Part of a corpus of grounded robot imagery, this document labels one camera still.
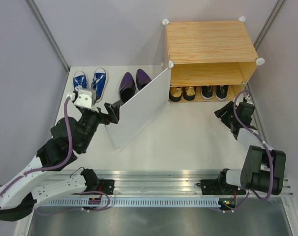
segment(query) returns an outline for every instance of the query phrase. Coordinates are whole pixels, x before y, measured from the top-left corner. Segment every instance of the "white wall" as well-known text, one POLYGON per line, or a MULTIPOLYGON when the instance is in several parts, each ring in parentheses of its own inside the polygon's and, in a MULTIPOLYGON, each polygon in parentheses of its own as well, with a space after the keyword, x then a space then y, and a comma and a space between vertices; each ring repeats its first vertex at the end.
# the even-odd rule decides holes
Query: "white wall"
POLYGON ((160 64, 164 18, 246 17, 255 41, 276 0, 35 0, 69 65, 160 64))
POLYGON ((250 85, 270 144, 287 154, 298 201, 298 0, 287 1, 258 49, 266 63, 250 85))
MULTIPOLYGON (((20 172, 50 137, 66 81, 24 0, 0 1, 0 185, 20 172)), ((0 221, 0 236, 16 222, 0 221)))

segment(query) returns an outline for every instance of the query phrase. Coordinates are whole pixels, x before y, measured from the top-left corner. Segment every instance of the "shoe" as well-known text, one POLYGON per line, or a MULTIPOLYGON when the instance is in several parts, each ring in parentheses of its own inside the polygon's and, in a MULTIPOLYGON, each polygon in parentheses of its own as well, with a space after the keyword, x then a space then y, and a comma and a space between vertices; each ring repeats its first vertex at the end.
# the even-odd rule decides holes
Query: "shoe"
POLYGON ((217 85, 216 98, 218 100, 225 100, 228 95, 228 85, 217 85))
POLYGON ((91 90, 96 92, 96 102, 102 99, 107 82, 108 78, 105 70, 103 68, 97 68, 91 84, 91 90))
POLYGON ((79 91, 79 89, 87 88, 87 77, 83 71, 77 71, 74 75, 74 90, 79 91))
POLYGON ((182 98, 182 87, 170 87, 169 99, 172 102, 179 102, 182 98))
POLYGON ((196 86, 183 87, 183 98, 187 101, 193 101, 196 95, 196 86))
POLYGON ((139 90, 151 82, 151 78, 142 69, 138 69, 136 73, 136 84, 139 90))
POLYGON ((129 72, 126 72, 119 86, 119 98, 122 103, 124 104, 132 98, 135 95, 135 91, 136 86, 133 76, 129 72))
POLYGON ((212 98, 212 86, 202 86, 202 97, 204 100, 212 98))

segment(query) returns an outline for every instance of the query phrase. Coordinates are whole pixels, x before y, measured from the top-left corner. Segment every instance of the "black shoe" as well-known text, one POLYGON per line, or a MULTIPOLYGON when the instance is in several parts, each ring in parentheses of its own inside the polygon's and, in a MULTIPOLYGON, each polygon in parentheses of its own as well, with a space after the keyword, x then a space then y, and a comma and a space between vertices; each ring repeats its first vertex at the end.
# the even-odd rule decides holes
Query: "black shoe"
POLYGON ((218 100, 225 100, 228 95, 228 85, 217 85, 216 98, 218 100))
POLYGON ((202 86, 202 97, 204 100, 212 98, 212 86, 202 86))

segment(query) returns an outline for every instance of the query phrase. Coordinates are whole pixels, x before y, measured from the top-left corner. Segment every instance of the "white plastic connector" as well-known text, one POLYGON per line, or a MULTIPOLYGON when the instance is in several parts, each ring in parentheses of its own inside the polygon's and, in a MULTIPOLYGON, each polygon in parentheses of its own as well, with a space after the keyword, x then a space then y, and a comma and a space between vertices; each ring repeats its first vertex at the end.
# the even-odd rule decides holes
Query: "white plastic connector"
POLYGON ((74 92, 69 92, 69 93, 67 94, 67 97, 70 97, 70 100, 73 101, 73 100, 75 100, 75 98, 76 98, 76 94, 75 94, 74 92))
POLYGON ((245 22, 245 16, 241 16, 238 20, 241 21, 242 23, 244 23, 245 22))
POLYGON ((164 26, 167 26, 169 23, 170 23, 170 22, 169 22, 168 19, 164 19, 164 20, 162 21, 162 24, 163 24, 164 26))
POLYGON ((173 66, 174 66, 173 61, 169 61, 169 68, 173 68, 173 66))
POLYGON ((80 89, 74 105, 81 108, 91 109, 96 101, 96 93, 89 89, 80 89))
POLYGON ((226 183, 229 185, 234 185, 234 186, 241 186, 240 182, 240 175, 241 175, 240 169, 230 169, 226 173, 226 183))
POLYGON ((260 66, 263 65, 265 63, 265 59, 264 58, 257 58, 256 59, 256 65, 260 66))
POLYGON ((246 97, 245 97, 245 99, 246 100, 250 100, 252 97, 250 96, 250 95, 247 95, 246 97))

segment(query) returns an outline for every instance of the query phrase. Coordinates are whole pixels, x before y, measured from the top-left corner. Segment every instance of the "blue sneaker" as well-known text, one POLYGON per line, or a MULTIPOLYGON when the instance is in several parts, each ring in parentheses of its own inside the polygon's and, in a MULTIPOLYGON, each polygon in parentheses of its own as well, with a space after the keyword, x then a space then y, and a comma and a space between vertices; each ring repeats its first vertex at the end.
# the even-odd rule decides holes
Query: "blue sneaker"
POLYGON ((105 70, 103 68, 97 68, 91 84, 91 90, 96 92, 96 102, 99 102, 102 99, 107 82, 108 80, 105 70))
POLYGON ((74 90, 79 91, 79 89, 87 88, 87 77, 83 71, 77 71, 74 75, 74 90))

